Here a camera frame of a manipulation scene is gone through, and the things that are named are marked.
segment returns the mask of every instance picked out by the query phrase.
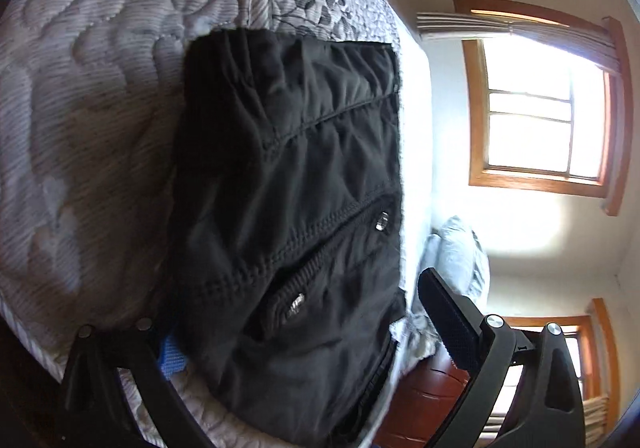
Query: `wooden furniture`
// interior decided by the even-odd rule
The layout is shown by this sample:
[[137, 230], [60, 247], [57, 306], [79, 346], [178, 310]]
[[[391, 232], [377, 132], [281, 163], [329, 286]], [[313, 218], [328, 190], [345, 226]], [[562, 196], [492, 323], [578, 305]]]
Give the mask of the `wooden furniture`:
[[447, 417], [469, 375], [456, 368], [447, 349], [422, 360], [400, 383], [373, 444], [382, 448], [423, 448]]

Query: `window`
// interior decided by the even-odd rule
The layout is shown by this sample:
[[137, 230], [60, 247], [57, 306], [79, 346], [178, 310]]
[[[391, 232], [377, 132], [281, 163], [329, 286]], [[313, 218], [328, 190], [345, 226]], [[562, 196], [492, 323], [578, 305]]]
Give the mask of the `window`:
[[606, 128], [604, 72], [526, 38], [481, 44], [488, 77], [491, 170], [597, 182]]
[[[549, 322], [558, 323], [564, 332], [564, 338], [569, 349], [569, 354], [574, 362], [575, 373], [578, 376], [582, 399], [595, 398], [600, 395], [600, 369], [596, 352], [595, 338], [591, 317], [569, 316], [549, 318], [505, 318], [505, 321], [514, 329], [541, 331]], [[513, 398], [522, 375], [522, 366], [510, 367], [504, 384], [495, 402], [487, 424], [482, 429], [482, 434], [476, 447], [487, 446], [497, 436], [504, 417], [511, 407]]]
[[[458, 12], [604, 31], [529, 4], [454, 2]], [[469, 184], [607, 198], [607, 213], [617, 214], [626, 171], [612, 136], [623, 132], [630, 146], [628, 122], [624, 128], [616, 123], [617, 80], [588, 60], [517, 36], [467, 40], [463, 47], [471, 123]], [[626, 111], [626, 90], [625, 84], [625, 120], [632, 114]], [[620, 201], [612, 205], [614, 191]]]
[[[542, 326], [538, 327], [513, 327], [514, 329], [524, 329], [529, 331], [540, 332], [542, 330]], [[585, 377], [582, 373], [582, 366], [584, 365], [584, 360], [582, 358], [580, 352], [580, 341], [578, 336], [578, 326], [575, 325], [566, 325], [562, 326], [562, 331], [564, 332], [564, 339], [566, 340], [567, 347], [569, 349], [569, 354], [571, 355], [571, 359], [574, 362], [575, 375], [578, 377], [578, 385], [580, 386], [580, 394], [583, 399], [587, 399], [585, 396]], [[516, 388], [518, 386], [518, 382], [520, 381], [520, 377], [522, 375], [522, 365], [517, 365], [515, 367], [510, 367], [507, 371], [507, 377], [504, 380], [504, 384], [502, 386], [502, 390], [498, 395], [498, 399], [495, 402], [494, 409], [492, 411], [492, 415], [503, 416], [505, 415], [510, 406], [511, 402], [516, 393]]]

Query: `mattress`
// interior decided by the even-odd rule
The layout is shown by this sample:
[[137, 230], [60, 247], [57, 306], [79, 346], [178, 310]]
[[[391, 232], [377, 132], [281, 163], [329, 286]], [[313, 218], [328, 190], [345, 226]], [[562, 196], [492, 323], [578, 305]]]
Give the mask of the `mattress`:
[[[182, 58], [194, 38], [233, 27], [393, 44], [412, 300], [430, 229], [429, 73], [386, 0], [12, 0], [0, 18], [0, 313], [57, 380], [79, 326], [129, 326], [158, 303]], [[405, 328], [396, 325], [396, 362], [362, 443], [398, 380]], [[143, 435], [162, 446], [122, 379]], [[227, 413], [193, 367], [172, 383], [220, 448], [286, 446]]]

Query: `window pane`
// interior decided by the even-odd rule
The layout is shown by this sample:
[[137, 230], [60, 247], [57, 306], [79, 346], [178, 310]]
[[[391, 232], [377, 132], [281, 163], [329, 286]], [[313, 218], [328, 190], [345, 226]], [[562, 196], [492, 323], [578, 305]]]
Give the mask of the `window pane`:
[[489, 164], [566, 171], [571, 125], [527, 116], [489, 116]]
[[569, 99], [569, 53], [518, 36], [482, 42], [490, 89]]
[[492, 112], [509, 112], [539, 116], [553, 120], [571, 121], [571, 105], [546, 98], [535, 98], [521, 94], [489, 94], [489, 110]]
[[515, 386], [504, 386], [498, 394], [498, 399], [495, 400], [494, 414], [506, 414], [515, 395]]
[[504, 384], [506, 386], [517, 386], [522, 375], [522, 365], [516, 365], [515, 367], [509, 367], [507, 369], [507, 377], [504, 378]]
[[569, 354], [574, 362], [575, 375], [579, 378], [582, 373], [580, 372], [580, 349], [578, 348], [578, 338], [565, 338], [566, 346], [569, 347]]
[[598, 177], [604, 145], [604, 74], [587, 60], [572, 61], [575, 126], [570, 173]]

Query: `screw head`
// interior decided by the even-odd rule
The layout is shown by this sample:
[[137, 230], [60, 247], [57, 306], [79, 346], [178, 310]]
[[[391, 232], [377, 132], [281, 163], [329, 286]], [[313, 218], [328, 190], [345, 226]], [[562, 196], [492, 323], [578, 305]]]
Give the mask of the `screw head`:
[[489, 314], [489, 316], [486, 317], [486, 322], [494, 329], [499, 329], [504, 325], [504, 320], [497, 314]]
[[557, 323], [551, 322], [549, 323], [546, 328], [549, 330], [550, 333], [552, 333], [554, 336], [559, 336], [562, 334], [562, 327], [559, 326]]
[[78, 336], [80, 338], [88, 338], [91, 336], [91, 333], [94, 331], [94, 328], [90, 325], [83, 325], [78, 329]]
[[378, 222], [376, 222], [376, 229], [379, 232], [383, 232], [385, 231], [387, 224], [389, 224], [389, 214], [387, 212], [380, 213]]
[[151, 321], [151, 318], [141, 318], [136, 322], [136, 329], [139, 331], [148, 331], [151, 329], [152, 325], [153, 322]]

